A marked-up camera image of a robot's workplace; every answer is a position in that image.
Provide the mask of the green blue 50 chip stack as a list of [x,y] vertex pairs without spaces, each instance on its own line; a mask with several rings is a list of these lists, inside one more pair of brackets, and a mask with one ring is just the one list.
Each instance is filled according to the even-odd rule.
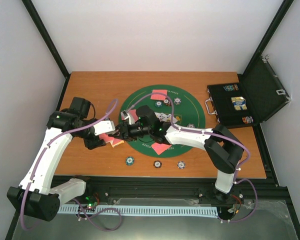
[[135,159],[134,159],[132,156],[128,156],[128,157],[126,158],[126,160],[125,160],[125,163],[126,163],[127,166],[133,165],[134,162],[135,162]]

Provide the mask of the red card seat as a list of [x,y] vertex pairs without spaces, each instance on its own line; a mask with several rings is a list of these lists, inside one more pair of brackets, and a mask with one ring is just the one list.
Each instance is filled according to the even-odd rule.
[[136,114],[136,109],[131,109],[131,110],[129,110],[128,113],[133,117],[133,119],[134,119],[135,122],[138,121],[139,118],[138,118],[138,116]]
[[157,155],[161,155],[163,152],[168,150],[171,147],[171,145],[170,144],[160,144],[160,143],[155,142],[151,145],[151,147]]
[[166,89],[153,89],[151,100],[164,101],[167,98],[168,91]]

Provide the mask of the brown 100 chip stack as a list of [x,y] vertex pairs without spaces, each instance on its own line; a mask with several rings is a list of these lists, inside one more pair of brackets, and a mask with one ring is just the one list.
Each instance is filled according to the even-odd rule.
[[153,166],[158,169],[158,168],[161,168],[162,167],[162,162],[157,160],[153,163]]

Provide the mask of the green 50 chip top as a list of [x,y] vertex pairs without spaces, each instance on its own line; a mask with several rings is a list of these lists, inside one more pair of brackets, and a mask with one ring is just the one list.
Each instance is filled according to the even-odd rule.
[[155,102],[155,106],[156,106],[157,108],[161,108],[161,107],[163,106],[163,102],[160,101],[160,100],[158,100],[158,101]]

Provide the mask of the red card top seat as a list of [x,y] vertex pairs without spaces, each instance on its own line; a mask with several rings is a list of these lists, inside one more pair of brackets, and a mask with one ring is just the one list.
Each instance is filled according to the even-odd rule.
[[168,91],[166,89],[153,89],[151,100],[164,101],[167,98]]

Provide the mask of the brown 100 chip top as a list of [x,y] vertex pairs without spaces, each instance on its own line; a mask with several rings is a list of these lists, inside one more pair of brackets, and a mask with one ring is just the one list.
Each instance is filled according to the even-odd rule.
[[172,106],[172,102],[169,99],[165,99],[163,101],[163,103],[167,106],[167,107],[171,107]]

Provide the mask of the blue white chip stack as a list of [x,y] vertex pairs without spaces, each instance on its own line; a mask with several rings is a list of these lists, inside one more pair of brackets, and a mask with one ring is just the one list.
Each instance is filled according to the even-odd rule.
[[177,167],[178,167],[179,169],[184,169],[184,168],[186,167],[186,164],[185,164],[184,161],[179,161],[179,162],[177,163]]

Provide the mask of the red backed card deck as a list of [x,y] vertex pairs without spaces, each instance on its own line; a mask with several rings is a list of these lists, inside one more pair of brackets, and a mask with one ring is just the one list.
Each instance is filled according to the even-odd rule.
[[106,133],[102,133],[100,134],[99,136],[99,139],[100,140],[104,140],[104,142],[107,144],[107,143],[111,143],[113,142],[114,138],[111,137],[111,136],[108,136]]

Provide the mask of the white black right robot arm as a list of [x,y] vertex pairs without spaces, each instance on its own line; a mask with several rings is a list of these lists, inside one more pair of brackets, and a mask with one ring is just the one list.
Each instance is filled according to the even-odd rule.
[[174,124],[172,120],[161,120],[147,105],[136,110],[137,121],[123,111],[123,120],[109,136],[126,142],[149,136],[160,145],[184,145],[207,152],[217,178],[212,197],[225,203],[235,183],[239,162],[244,153],[243,144],[223,125],[214,128],[191,128]]

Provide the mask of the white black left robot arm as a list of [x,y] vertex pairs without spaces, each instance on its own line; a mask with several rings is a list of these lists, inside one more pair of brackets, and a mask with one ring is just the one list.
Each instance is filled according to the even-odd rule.
[[59,208],[79,197],[82,201],[93,198],[94,188],[87,184],[86,177],[76,176],[65,183],[52,187],[56,168],[67,146],[73,138],[81,138],[87,149],[105,146],[101,134],[115,129],[107,116],[88,119],[92,103],[84,98],[74,97],[68,108],[53,112],[47,122],[47,129],[39,152],[29,171],[17,187],[11,186],[7,198],[25,216],[51,221]]

